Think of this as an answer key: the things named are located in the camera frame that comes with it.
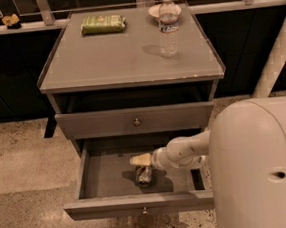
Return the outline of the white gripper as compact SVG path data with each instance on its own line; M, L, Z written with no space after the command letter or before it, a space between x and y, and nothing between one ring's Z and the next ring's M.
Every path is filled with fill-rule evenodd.
M153 152L132 156L130 164L136 166L152 166L156 169L168 171L170 169L190 169L200 168L206 162L206 156L197 154L191 147L173 150L168 147L158 148Z

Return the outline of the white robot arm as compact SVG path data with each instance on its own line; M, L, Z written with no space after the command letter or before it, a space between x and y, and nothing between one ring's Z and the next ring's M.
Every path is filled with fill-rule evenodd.
M207 155L217 228L286 228L286 96L270 95L285 62L286 19L250 99L224 108L206 132L130 164L168 170Z

